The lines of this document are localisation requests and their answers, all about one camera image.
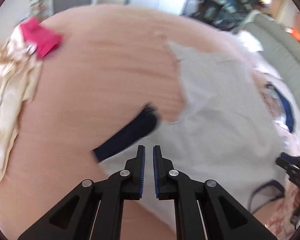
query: gray couch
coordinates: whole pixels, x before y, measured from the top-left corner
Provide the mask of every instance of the gray couch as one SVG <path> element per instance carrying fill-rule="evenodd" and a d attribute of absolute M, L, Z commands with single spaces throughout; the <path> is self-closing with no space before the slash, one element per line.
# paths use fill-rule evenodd
<path fill-rule="evenodd" d="M 290 88 L 300 109 L 300 43 L 268 16 L 257 14 L 241 29 L 252 33 L 263 45 L 263 57 L 273 65 Z"/>

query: navy fabric piece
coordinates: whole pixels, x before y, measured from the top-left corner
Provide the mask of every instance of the navy fabric piece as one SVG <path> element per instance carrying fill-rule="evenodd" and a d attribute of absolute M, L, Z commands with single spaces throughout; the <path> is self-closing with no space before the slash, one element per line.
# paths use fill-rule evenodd
<path fill-rule="evenodd" d="M 93 150 L 99 162 L 122 152 L 139 139 L 151 133 L 157 125 L 155 109 L 146 105 L 140 114 L 114 136 Z"/>
<path fill-rule="evenodd" d="M 275 201 L 275 200 L 277 200 L 277 199 L 279 199 L 279 198 L 283 198 L 283 197 L 284 197 L 284 193 L 285 193 L 284 186 L 282 186 L 282 185 L 281 185 L 279 182 L 277 182 L 276 180 L 271 180 L 271 181 L 269 181 L 268 183 L 266 183 L 266 184 L 260 186 L 259 188 L 257 188 L 257 189 L 252 193 L 252 195 L 251 195 L 251 197 L 250 197 L 250 200 L 249 200 L 249 206 L 248 206 L 248 211 L 249 211 L 250 213 L 254 214 L 254 213 L 257 212 L 260 208 L 262 208 L 263 206 L 265 206 L 266 204 L 269 203 L 269 202 L 268 202 L 268 203 L 264 204 L 263 206 L 258 207 L 258 208 L 257 208 L 256 210 L 254 210 L 253 212 L 251 212 L 251 205 L 252 205 L 253 197 L 254 197 L 256 194 L 258 194 L 262 189 L 267 188 L 267 187 L 275 187 L 275 188 L 279 191 L 279 194 L 278 194 L 276 197 L 274 197 L 273 199 L 271 199 L 269 202 Z"/>
<path fill-rule="evenodd" d="M 289 132 L 293 133 L 293 128 L 294 128 L 294 118 L 292 114 L 292 109 L 290 102 L 274 87 L 274 85 L 269 84 L 269 86 L 272 86 L 275 90 L 275 92 L 278 94 L 278 97 L 280 98 L 283 108 L 286 112 L 286 126 L 289 128 Z"/>

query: metal screw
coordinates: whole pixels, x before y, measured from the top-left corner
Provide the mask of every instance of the metal screw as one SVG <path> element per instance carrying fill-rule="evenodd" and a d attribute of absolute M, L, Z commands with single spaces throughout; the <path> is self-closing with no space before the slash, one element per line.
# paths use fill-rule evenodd
<path fill-rule="evenodd" d="M 178 176 L 179 175 L 179 171 L 177 171 L 177 170 L 171 170 L 171 171 L 169 171 L 169 174 L 171 175 L 171 176 Z"/>
<path fill-rule="evenodd" d="M 82 185 L 83 187 L 90 187 L 90 186 L 92 185 L 92 181 L 89 180 L 89 179 L 85 179 L 85 180 L 81 183 L 81 185 Z"/>
<path fill-rule="evenodd" d="M 215 187 L 217 183 L 213 179 L 207 180 L 207 186 L 208 187 Z"/>
<path fill-rule="evenodd" d="M 123 177 L 129 176 L 130 175 L 130 171 L 128 170 L 122 170 L 120 171 L 120 175 Z"/>

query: beige cloth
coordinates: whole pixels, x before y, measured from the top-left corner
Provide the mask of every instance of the beige cloth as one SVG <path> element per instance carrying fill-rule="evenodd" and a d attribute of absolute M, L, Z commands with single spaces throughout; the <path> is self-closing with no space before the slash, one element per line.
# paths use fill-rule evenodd
<path fill-rule="evenodd" d="M 0 181 L 18 134 L 22 101 L 32 100 L 39 80 L 42 62 L 29 55 L 29 49 L 19 27 L 0 44 Z"/>

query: white cloth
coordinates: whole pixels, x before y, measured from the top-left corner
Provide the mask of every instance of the white cloth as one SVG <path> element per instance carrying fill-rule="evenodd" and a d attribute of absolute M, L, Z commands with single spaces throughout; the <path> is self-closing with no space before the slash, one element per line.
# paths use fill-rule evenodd
<path fill-rule="evenodd" d="M 31 102 L 40 76 L 42 62 L 28 51 L 33 52 L 33 46 L 24 43 L 19 27 L 0 44 L 0 181 L 18 134 L 22 101 Z"/>
<path fill-rule="evenodd" d="M 263 51 L 261 42 L 246 30 L 239 31 L 238 39 L 251 52 Z"/>
<path fill-rule="evenodd" d="M 140 203 L 175 229 L 171 201 L 155 198 L 152 150 L 160 145 L 162 156 L 191 179 L 214 179 L 245 208 L 252 192 L 275 179 L 284 184 L 285 172 L 276 166 L 282 152 L 269 112 L 250 72 L 230 56 L 199 53 L 170 42 L 180 62 L 180 83 L 186 106 L 179 120 L 161 123 L 149 136 L 101 162 L 107 174 L 124 168 L 137 146 L 146 147 L 144 190 Z M 268 193 L 252 209 L 269 200 Z"/>
<path fill-rule="evenodd" d="M 251 33 L 247 31 L 240 31 L 238 35 L 233 35 L 230 32 L 223 32 L 224 35 L 226 35 L 232 42 L 232 45 L 234 46 L 234 50 L 238 51 L 241 56 L 242 62 L 244 62 L 246 65 L 253 67 L 255 70 L 257 70 L 259 73 L 262 74 L 269 74 L 274 76 L 275 78 L 282 79 L 279 72 L 269 63 L 266 61 L 266 59 L 257 51 L 252 52 L 249 50 L 248 44 L 244 42 L 242 39 L 242 33 L 246 33 L 243 36 L 246 36 L 248 33 L 248 36 L 252 35 Z"/>

